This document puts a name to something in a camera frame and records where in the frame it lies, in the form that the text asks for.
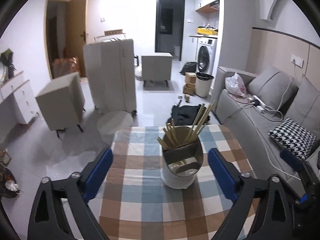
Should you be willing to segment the houndstooth black white pillow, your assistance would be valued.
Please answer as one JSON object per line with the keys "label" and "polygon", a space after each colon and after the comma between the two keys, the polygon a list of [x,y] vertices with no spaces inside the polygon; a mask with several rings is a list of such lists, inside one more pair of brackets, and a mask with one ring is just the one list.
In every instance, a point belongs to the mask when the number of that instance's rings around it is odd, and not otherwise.
{"label": "houndstooth black white pillow", "polygon": [[268,131],[268,135],[298,159],[306,159],[317,141],[312,132],[290,118],[285,118],[281,124]]}

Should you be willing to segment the white power strip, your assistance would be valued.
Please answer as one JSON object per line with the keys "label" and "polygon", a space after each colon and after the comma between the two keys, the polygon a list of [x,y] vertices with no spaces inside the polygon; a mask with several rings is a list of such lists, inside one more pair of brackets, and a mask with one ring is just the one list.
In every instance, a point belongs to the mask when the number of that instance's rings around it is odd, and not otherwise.
{"label": "white power strip", "polygon": [[247,98],[249,103],[252,103],[253,106],[258,110],[260,113],[265,113],[266,111],[266,105],[263,103],[263,101],[257,97],[256,95],[249,96]]}

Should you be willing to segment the grey sofa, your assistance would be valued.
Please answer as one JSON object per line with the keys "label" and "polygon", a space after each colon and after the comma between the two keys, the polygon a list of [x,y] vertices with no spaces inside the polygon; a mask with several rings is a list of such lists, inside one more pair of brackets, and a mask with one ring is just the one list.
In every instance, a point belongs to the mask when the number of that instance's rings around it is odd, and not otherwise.
{"label": "grey sofa", "polygon": [[[225,78],[233,76],[234,73],[238,73],[244,81],[247,90],[245,98],[227,92]],[[231,68],[219,67],[212,93],[212,100],[216,102],[213,112],[219,122],[226,126],[238,140],[259,179],[266,179],[270,175],[278,173],[302,196],[305,190],[298,173],[281,159],[280,151],[283,148],[268,135],[268,131],[277,127],[286,118],[285,115],[298,91],[280,109],[273,109],[266,105],[265,113],[260,113],[247,100],[249,96],[253,96],[248,91],[248,84],[255,77],[257,75],[253,73],[237,72]],[[319,174],[318,154],[319,138],[317,137],[311,154],[306,158],[316,174]]]}

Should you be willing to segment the plaid checkered tablecloth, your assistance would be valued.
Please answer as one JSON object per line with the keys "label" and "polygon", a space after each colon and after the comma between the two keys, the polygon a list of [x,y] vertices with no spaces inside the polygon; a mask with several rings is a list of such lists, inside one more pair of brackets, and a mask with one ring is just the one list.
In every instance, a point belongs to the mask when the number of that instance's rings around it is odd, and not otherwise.
{"label": "plaid checkered tablecloth", "polygon": [[211,239],[231,209],[207,158],[182,173],[164,161],[163,135],[162,127],[116,133],[113,164],[89,202],[110,239]]}

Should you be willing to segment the left grey back cushion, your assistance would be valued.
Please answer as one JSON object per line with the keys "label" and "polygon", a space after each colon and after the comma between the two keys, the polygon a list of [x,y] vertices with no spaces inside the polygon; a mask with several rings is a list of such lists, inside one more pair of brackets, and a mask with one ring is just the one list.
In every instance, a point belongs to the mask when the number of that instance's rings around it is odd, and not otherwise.
{"label": "left grey back cushion", "polygon": [[268,67],[248,84],[248,91],[273,109],[291,99],[297,92],[299,82],[278,68]]}

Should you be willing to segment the white utensil holder cup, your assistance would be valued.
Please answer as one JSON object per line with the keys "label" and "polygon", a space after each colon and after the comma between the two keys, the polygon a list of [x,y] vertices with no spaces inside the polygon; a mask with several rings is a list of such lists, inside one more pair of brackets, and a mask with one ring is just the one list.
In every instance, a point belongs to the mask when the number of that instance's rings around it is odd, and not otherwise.
{"label": "white utensil holder cup", "polygon": [[178,146],[170,150],[162,148],[161,178],[172,189],[183,190],[191,186],[203,164],[204,153],[200,139],[184,143],[190,129],[188,126],[175,127]]}

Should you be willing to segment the chopsticks in right compartment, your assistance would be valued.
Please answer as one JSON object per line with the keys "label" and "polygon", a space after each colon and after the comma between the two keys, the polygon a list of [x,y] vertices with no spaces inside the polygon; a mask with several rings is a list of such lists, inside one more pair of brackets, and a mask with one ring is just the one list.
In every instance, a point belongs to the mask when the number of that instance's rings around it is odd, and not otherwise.
{"label": "chopsticks in right compartment", "polygon": [[214,105],[215,105],[215,101],[213,101],[207,107],[204,104],[201,105],[201,107],[197,113],[197,116],[191,126],[191,129],[189,130],[189,132],[184,140],[185,144],[192,143],[193,141],[195,141],[197,139],[199,134],[204,129],[204,126],[207,123],[207,118],[209,116],[209,113],[212,110],[212,108],[214,107]]}

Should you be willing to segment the round white stool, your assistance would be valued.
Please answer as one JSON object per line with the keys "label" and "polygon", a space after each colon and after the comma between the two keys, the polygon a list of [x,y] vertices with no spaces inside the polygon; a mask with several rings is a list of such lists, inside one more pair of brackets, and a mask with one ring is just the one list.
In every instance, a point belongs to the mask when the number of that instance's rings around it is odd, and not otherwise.
{"label": "round white stool", "polygon": [[117,131],[131,127],[132,116],[125,111],[113,111],[105,113],[97,122],[97,130],[102,140],[108,145],[112,144]]}

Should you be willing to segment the white drawer dresser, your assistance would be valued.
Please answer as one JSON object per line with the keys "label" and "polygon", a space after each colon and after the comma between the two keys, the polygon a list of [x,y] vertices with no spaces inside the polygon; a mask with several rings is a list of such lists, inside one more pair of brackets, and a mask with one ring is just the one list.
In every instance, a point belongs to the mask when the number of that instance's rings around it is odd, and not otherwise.
{"label": "white drawer dresser", "polygon": [[1,84],[1,100],[12,99],[13,111],[17,123],[29,125],[40,109],[35,99],[30,80],[26,80],[23,71]]}

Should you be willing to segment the black backpack on floor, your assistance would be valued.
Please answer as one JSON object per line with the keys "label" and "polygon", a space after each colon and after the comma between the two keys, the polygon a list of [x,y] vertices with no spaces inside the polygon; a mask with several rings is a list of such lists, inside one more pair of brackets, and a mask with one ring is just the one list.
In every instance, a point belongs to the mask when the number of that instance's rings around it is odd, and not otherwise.
{"label": "black backpack on floor", "polygon": [[201,105],[174,105],[171,109],[171,117],[167,120],[167,123],[171,124],[171,120],[173,120],[175,126],[191,126],[193,125],[200,108]]}

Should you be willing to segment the beige trash bin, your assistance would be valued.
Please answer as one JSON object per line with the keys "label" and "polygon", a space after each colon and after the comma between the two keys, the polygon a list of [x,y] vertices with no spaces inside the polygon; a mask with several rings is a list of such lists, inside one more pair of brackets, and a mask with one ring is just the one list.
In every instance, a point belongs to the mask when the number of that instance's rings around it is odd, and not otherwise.
{"label": "beige trash bin", "polygon": [[212,84],[213,76],[207,73],[197,72],[195,83],[195,94],[199,97],[205,98]]}

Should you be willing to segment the white washing machine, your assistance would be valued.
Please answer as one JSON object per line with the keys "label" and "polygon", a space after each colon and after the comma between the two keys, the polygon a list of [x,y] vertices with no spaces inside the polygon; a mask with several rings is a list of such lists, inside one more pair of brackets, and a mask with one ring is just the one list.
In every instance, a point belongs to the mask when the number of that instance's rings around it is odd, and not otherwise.
{"label": "white washing machine", "polygon": [[197,45],[198,72],[212,75],[216,52],[216,39],[201,37]]}

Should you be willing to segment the wooden rack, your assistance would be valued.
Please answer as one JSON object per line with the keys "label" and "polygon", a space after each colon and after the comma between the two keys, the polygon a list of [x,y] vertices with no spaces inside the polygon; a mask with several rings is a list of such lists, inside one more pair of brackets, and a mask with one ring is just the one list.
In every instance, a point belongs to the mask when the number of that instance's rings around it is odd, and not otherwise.
{"label": "wooden rack", "polygon": [[122,38],[125,38],[125,37],[126,37],[126,34],[123,32],[123,29],[108,30],[108,31],[104,31],[104,35],[94,37],[94,41],[96,43],[108,42],[108,41],[114,41],[114,40],[121,40]]}

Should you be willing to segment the brown wooden door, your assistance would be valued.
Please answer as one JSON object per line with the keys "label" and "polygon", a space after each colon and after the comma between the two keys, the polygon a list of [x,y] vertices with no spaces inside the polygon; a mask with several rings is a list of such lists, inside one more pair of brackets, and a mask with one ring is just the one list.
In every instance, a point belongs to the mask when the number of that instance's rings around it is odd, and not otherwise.
{"label": "brown wooden door", "polygon": [[87,0],[71,0],[66,3],[66,55],[68,58],[76,57],[80,76],[86,77],[83,46],[87,43],[86,31]]}

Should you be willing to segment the white wall socket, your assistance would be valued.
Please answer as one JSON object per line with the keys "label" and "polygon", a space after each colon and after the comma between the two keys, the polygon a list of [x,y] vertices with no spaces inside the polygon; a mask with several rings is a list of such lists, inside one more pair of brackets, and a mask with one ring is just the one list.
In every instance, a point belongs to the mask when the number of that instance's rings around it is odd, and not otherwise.
{"label": "white wall socket", "polygon": [[291,63],[293,63],[295,66],[299,68],[303,68],[304,60],[300,57],[297,57],[296,55],[291,55]]}

